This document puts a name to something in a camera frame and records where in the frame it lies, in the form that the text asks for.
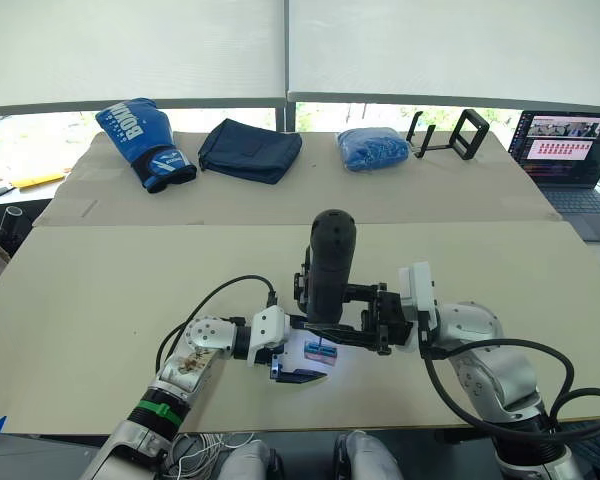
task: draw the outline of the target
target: window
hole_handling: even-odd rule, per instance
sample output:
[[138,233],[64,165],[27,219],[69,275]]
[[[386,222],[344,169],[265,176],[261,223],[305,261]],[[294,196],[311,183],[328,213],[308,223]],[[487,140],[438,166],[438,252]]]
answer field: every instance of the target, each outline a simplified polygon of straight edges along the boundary
[[[416,130],[426,130],[430,124],[438,130],[453,130],[460,113],[467,107],[429,105],[385,105],[372,103],[304,103],[296,105],[296,128],[299,132],[341,132],[360,127],[391,127],[404,132],[418,110],[424,113]],[[509,148],[522,110],[501,108],[475,109],[489,124],[505,149]],[[465,123],[468,130],[472,128]]]
[[[174,131],[210,132],[227,117],[275,130],[272,108],[163,110]],[[59,112],[0,117],[0,179],[69,171],[102,129],[97,112]]]

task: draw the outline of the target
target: blue boxing glove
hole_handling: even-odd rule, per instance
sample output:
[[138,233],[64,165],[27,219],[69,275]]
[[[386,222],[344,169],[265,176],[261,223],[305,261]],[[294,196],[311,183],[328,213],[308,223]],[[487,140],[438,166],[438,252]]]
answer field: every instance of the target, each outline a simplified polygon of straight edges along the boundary
[[196,178],[196,167],[175,148],[167,115],[153,100],[136,98],[96,114],[96,120],[149,193]]

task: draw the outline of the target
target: black phone holder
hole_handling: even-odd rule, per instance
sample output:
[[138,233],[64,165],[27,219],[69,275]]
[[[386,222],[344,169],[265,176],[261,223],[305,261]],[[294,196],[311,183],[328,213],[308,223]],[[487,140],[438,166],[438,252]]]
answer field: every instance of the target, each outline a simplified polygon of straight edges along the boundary
[[[407,142],[411,143],[411,137],[413,137],[413,133],[416,129],[416,124],[418,123],[418,118],[422,115],[422,111],[416,112],[413,116],[413,120],[411,120],[411,126],[409,127],[409,132],[407,133]],[[464,124],[465,120],[469,120],[474,127],[476,127],[477,131],[473,136],[473,140],[471,143],[467,141],[462,135],[460,135],[460,129]],[[434,130],[436,129],[435,125],[429,125],[427,127],[427,133],[424,136],[424,140],[422,141],[422,145],[420,149],[414,153],[416,158],[424,157],[424,154],[427,150],[445,150],[447,148],[453,148],[460,158],[463,160],[471,160],[476,151],[478,151],[478,147],[482,144],[482,140],[487,135],[489,131],[489,124],[478,115],[473,108],[465,108],[458,119],[458,123],[456,123],[453,132],[451,132],[451,136],[449,137],[449,143],[446,145],[434,145],[433,147],[429,146],[429,141],[431,140],[431,135],[433,135]]]

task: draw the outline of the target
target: table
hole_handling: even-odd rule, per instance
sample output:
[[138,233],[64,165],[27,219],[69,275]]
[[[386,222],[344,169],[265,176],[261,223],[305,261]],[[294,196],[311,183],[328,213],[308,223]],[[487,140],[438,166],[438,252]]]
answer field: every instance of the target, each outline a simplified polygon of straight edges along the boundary
[[[35,228],[0,278],[5,431],[110,432],[151,380],[160,339],[216,285],[259,273],[274,283],[285,310],[297,312],[292,275],[308,237],[302,225]],[[564,351],[576,365],[576,387],[600,387],[600,266],[568,224],[359,225],[350,281],[386,281],[397,289],[397,269],[422,260],[431,263],[440,302],[488,306],[508,336]],[[202,313],[250,316],[264,297],[261,285],[245,282]],[[347,305],[346,323],[357,324],[360,307]],[[561,367],[529,356],[550,403]],[[468,406],[451,368],[438,368],[454,398]],[[304,386],[273,383],[265,367],[242,361],[222,369],[184,431],[460,423],[415,353],[381,358],[343,347],[333,374]],[[563,413],[600,415],[600,402],[575,402]]]
[[[434,135],[432,145],[449,133]],[[414,141],[422,141],[418,132]],[[206,134],[176,133],[191,160]],[[198,172],[150,195],[104,133],[58,188],[36,225],[311,224],[327,208],[356,212],[358,223],[559,220],[531,179],[491,133],[476,157],[453,150],[410,157],[394,168],[352,173],[333,133],[303,133],[302,150],[276,185]]]

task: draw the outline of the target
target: laptop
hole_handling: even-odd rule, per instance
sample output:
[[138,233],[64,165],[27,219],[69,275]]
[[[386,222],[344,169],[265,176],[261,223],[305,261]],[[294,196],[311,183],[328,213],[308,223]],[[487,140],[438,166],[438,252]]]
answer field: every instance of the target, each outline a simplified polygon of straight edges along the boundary
[[583,240],[600,242],[600,113],[525,110],[509,153]]

